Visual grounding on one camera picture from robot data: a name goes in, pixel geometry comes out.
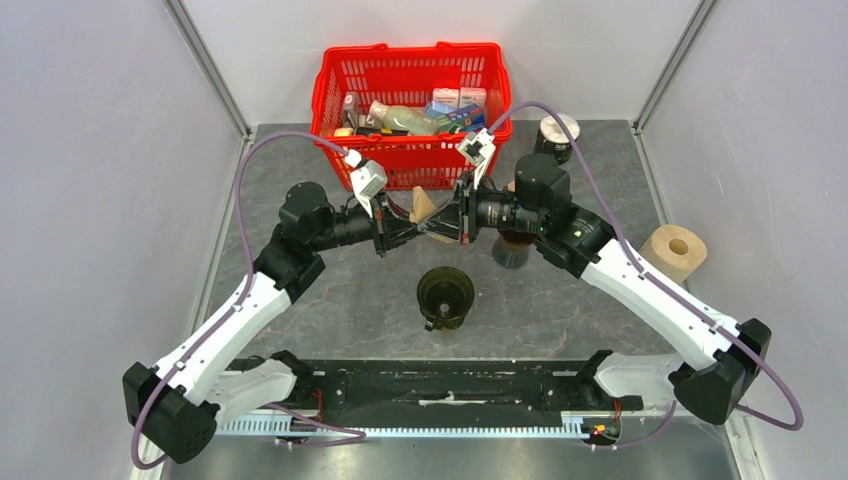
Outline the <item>brown dripper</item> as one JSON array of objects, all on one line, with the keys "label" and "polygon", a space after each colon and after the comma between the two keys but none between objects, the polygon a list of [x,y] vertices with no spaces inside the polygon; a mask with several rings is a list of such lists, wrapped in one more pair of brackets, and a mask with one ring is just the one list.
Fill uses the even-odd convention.
[{"label": "brown dripper", "polygon": [[532,233],[504,230],[500,232],[502,240],[515,247],[526,247],[535,243],[537,236]]}]

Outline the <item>dark dripper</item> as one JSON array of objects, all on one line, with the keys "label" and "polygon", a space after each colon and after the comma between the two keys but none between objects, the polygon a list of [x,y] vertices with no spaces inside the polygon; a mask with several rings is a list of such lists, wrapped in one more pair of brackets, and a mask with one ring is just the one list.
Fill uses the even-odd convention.
[{"label": "dark dripper", "polygon": [[419,311],[424,328],[432,331],[452,331],[465,321],[476,294],[470,277],[462,270],[440,266],[426,272],[416,288]]}]

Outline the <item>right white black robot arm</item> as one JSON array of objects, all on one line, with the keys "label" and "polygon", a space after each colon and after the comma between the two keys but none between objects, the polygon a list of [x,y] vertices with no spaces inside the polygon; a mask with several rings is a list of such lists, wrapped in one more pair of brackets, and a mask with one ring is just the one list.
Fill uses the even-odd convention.
[{"label": "right white black robot arm", "polygon": [[671,344],[682,358],[666,376],[676,400],[703,421],[724,423],[759,375],[751,356],[767,352],[771,329],[707,306],[638,257],[607,221],[573,201],[570,176],[553,157],[520,158],[514,181],[512,190],[495,190],[462,174],[421,230],[462,244],[482,228],[529,236],[546,261],[604,291]]}]

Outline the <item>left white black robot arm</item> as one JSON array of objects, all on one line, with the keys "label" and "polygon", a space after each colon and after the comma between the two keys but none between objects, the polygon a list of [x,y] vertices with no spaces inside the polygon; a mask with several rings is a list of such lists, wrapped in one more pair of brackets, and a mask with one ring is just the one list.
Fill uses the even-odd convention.
[{"label": "left white black robot arm", "polygon": [[245,346],[284,313],[324,271],[320,251],[373,241],[382,251],[402,245],[423,228],[401,216],[384,192],[373,201],[336,211],[315,182],[292,187],[280,221],[231,296],[189,339],[154,366],[135,363],[124,374],[127,415],[134,427],[136,467],[151,469],[139,451],[147,438],[165,458],[185,463],[210,442],[219,426],[283,401],[307,405],[314,393],[303,365],[290,354],[263,361],[235,376],[225,371]]}]

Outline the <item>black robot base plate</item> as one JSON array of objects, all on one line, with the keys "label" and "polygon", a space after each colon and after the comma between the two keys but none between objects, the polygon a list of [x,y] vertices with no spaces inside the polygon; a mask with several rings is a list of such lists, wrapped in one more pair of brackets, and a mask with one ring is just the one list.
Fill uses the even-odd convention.
[{"label": "black robot base plate", "polygon": [[282,405],[352,428],[555,427],[563,412],[641,411],[595,380],[609,351],[587,360],[299,359]]}]

